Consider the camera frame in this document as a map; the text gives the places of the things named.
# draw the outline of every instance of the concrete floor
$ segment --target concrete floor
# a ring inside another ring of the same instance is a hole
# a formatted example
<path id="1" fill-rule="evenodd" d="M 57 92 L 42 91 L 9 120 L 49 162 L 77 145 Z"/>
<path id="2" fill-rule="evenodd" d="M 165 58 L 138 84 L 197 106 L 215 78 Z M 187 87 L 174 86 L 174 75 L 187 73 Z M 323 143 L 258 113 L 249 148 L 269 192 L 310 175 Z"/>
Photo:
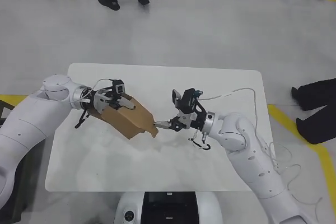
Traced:
<path id="1" fill-rule="evenodd" d="M 293 106 L 290 87 L 336 77 L 336 3 L 152 0 L 145 8 L 134 0 L 119 3 L 121 10 L 114 12 L 96 0 L 0 0 L 0 94 L 29 94 L 45 77 L 66 74 L 73 62 L 254 69 L 263 75 L 267 102 L 288 105 L 281 109 L 295 118 L 307 114 Z M 323 197 L 320 223 L 335 223 L 316 155 L 270 122 L 274 141 L 303 166 L 292 190 L 306 202 Z M 47 139 L 37 147 L 34 197 L 21 223 L 112 223 L 120 193 L 45 190 L 51 145 Z M 336 139 L 325 146 L 336 169 Z M 227 211 L 225 223 L 267 222 L 252 193 L 217 195 Z M 313 206 L 304 208 L 314 216 Z"/>

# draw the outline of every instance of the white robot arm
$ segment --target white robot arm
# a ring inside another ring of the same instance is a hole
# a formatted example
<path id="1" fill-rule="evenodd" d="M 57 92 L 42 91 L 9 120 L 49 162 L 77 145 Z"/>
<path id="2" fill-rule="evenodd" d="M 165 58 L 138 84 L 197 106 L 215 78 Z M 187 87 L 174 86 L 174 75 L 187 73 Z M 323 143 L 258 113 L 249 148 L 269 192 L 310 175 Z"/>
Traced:
<path id="1" fill-rule="evenodd" d="M 108 105 L 134 108 L 121 96 L 124 83 L 121 80 L 111 81 L 112 87 L 93 91 L 90 87 L 74 83 L 68 76 L 53 75 L 44 80 L 39 91 L 29 95 L 12 110 L 0 128 L 0 209 L 12 193 L 18 163 L 36 144 L 54 134 L 71 109 L 86 112 L 95 108 L 102 112 L 102 108 Z"/>
<path id="2" fill-rule="evenodd" d="M 174 90 L 172 99 L 179 109 L 178 115 L 168 122 L 156 122 L 155 125 L 177 132 L 192 127 L 203 133 L 203 143 L 206 136 L 217 140 L 237 174 L 259 199 L 269 224 L 317 224 L 296 204 L 283 184 L 274 168 L 276 164 L 268 156 L 269 152 L 264 152 L 269 148 L 256 134 L 253 124 L 238 113 L 218 116 L 206 112 L 198 101 L 201 94 L 201 91 L 191 88 L 181 97 Z"/>

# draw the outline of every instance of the brown cardboard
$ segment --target brown cardboard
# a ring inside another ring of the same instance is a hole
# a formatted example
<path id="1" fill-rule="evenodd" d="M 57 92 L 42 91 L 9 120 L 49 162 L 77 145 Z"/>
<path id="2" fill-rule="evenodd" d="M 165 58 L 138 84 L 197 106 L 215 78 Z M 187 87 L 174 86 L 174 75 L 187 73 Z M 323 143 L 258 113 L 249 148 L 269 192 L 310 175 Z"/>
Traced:
<path id="1" fill-rule="evenodd" d="M 153 138 L 158 133 L 158 129 L 154 126 L 153 115 L 142 106 L 135 98 L 125 94 L 125 98 L 135 104 L 133 110 L 121 107 L 118 110 L 107 106 L 102 114 L 95 109 L 88 110 L 88 113 L 96 118 L 99 118 L 123 134 L 126 138 L 131 139 L 139 133 L 145 131 L 150 132 Z"/>

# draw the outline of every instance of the white table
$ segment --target white table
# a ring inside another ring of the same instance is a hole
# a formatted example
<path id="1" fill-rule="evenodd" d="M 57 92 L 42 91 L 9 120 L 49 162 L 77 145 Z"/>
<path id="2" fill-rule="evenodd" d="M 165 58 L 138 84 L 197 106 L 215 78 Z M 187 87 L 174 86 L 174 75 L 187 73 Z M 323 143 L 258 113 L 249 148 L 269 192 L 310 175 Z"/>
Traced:
<path id="1" fill-rule="evenodd" d="M 257 71 L 74 63 L 68 75 L 74 82 L 88 86 L 101 78 L 122 79 L 126 92 L 156 120 L 168 120 L 178 113 L 171 101 L 174 88 L 183 94 L 193 87 L 204 91 L 204 98 L 251 87 L 256 91 L 258 132 L 266 142 L 272 141 L 262 76 Z M 110 84 L 102 81 L 97 88 Z M 220 114 L 243 113 L 255 123 L 251 91 L 202 101 L 202 105 Z M 188 138 L 194 129 L 179 133 L 160 129 L 156 138 L 146 132 L 129 141 L 93 117 L 74 129 L 81 113 L 72 110 L 55 133 L 45 182 L 48 191 L 250 190 L 215 140 L 208 138 L 212 146 L 209 151 L 193 147 Z"/>

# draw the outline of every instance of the black shoe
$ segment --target black shoe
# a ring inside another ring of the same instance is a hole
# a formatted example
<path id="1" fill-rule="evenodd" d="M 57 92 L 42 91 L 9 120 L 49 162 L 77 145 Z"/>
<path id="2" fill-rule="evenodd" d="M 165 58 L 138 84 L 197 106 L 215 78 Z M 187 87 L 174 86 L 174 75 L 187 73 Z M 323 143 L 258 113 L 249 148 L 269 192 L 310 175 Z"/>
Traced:
<path id="1" fill-rule="evenodd" d="M 303 106 L 302 98 L 297 88 L 291 87 L 291 97 L 294 99 L 295 103 L 301 108 L 301 110 L 303 111 L 311 110 L 311 108 Z"/>
<path id="2" fill-rule="evenodd" d="M 109 7 L 111 10 L 118 11 L 120 9 L 120 6 L 117 2 L 117 0 L 99 0 L 99 3 L 101 5 Z"/>
<path id="3" fill-rule="evenodd" d="M 147 4 L 150 3 L 150 0 L 138 0 L 138 2 L 139 2 L 141 5 L 145 6 L 145 5 L 147 5 Z"/>

